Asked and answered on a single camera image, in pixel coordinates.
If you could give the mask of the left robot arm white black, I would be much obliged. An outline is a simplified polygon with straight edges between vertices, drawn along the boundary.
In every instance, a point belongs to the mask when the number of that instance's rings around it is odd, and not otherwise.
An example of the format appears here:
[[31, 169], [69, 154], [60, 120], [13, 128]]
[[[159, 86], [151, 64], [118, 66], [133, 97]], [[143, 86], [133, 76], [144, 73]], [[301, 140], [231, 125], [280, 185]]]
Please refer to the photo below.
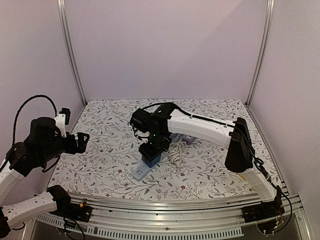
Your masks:
[[[71, 111], [62, 108], [54, 117], [39, 117], [30, 122], [30, 132], [24, 141], [12, 141], [0, 165], [0, 199], [3, 201], [23, 178], [32, 170], [41, 168], [48, 172], [55, 164], [47, 166], [52, 159], [57, 162], [62, 154], [83, 154], [90, 136], [66, 131]], [[50, 213], [63, 217], [64, 226], [77, 225], [89, 221], [92, 208], [87, 200], [72, 203], [71, 196], [60, 185], [47, 188], [43, 193], [12, 205], [0, 207], [0, 237], [5, 238], [11, 231], [19, 231], [26, 221], [42, 214]]]

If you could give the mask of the blue cube socket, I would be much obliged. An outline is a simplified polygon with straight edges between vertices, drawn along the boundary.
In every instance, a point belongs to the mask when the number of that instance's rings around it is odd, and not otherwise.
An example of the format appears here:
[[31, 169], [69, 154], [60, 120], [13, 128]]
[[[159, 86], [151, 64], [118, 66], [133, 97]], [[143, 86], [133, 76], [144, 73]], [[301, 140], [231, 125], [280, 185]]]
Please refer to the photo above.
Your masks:
[[145, 156], [141, 156], [141, 159], [144, 164], [146, 164], [149, 168], [153, 168], [156, 164], [158, 164], [162, 159], [162, 154], [158, 154], [151, 160], [148, 160]]

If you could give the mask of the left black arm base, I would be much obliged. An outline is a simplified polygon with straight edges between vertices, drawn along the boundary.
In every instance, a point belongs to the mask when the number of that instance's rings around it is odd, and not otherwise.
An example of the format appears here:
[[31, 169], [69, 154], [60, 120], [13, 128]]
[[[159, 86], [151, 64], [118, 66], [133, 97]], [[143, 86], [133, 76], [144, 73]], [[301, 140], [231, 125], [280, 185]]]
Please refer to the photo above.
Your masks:
[[87, 201], [88, 200], [86, 198], [83, 198], [80, 203], [65, 203], [57, 210], [51, 211], [50, 214], [70, 220], [88, 223], [91, 218], [93, 208], [87, 205]]

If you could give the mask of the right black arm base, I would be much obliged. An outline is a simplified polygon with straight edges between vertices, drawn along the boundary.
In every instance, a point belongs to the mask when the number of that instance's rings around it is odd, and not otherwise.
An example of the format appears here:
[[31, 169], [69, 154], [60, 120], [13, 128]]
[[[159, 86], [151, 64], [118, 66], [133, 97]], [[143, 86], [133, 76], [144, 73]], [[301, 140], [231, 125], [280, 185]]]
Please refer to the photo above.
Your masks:
[[245, 206], [241, 209], [242, 218], [245, 223], [260, 221], [268, 218], [273, 218], [278, 215], [283, 215], [285, 209], [282, 202], [276, 200], [270, 202], [261, 202], [258, 204]]

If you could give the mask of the grey-blue power strip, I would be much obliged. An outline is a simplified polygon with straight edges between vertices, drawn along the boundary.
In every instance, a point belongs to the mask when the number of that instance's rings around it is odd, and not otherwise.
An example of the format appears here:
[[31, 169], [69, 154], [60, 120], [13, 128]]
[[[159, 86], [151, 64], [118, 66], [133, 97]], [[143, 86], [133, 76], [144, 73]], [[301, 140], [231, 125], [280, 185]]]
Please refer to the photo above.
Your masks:
[[136, 169], [132, 171], [132, 177], [138, 182], [142, 181], [153, 169], [159, 166], [159, 163], [156, 163], [154, 166], [149, 167], [144, 162], [140, 164]]

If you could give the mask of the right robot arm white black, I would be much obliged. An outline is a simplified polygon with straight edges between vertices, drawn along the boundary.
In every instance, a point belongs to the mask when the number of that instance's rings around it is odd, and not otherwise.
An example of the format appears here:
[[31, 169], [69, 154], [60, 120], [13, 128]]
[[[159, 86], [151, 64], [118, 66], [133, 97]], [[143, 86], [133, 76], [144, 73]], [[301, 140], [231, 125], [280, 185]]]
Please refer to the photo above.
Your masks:
[[148, 134], [136, 135], [140, 140], [146, 139], [138, 151], [148, 167], [156, 165], [166, 153], [170, 162], [181, 168], [184, 148], [194, 138], [205, 140], [227, 151], [225, 168], [247, 182], [257, 193], [262, 201], [258, 208], [262, 218], [269, 218], [278, 210], [283, 195], [281, 187], [273, 182], [264, 162], [256, 157], [245, 119], [239, 117], [228, 121], [196, 115], [173, 102], [155, 106], [154, 112], [148, 112], [145, 107], [137, 109], [130, 119], [134, 132]]

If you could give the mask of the purple power strip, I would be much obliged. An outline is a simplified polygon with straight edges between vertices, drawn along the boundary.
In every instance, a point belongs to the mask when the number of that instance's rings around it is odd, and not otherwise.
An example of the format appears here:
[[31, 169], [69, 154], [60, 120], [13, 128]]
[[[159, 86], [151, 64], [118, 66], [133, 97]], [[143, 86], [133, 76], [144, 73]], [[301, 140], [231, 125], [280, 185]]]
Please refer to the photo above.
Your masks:
[[191, 145], [196, 140], [196, 138], [194, 136], [183, 134], [181, 136], [181, 140], [186, 142], [187, 145]]

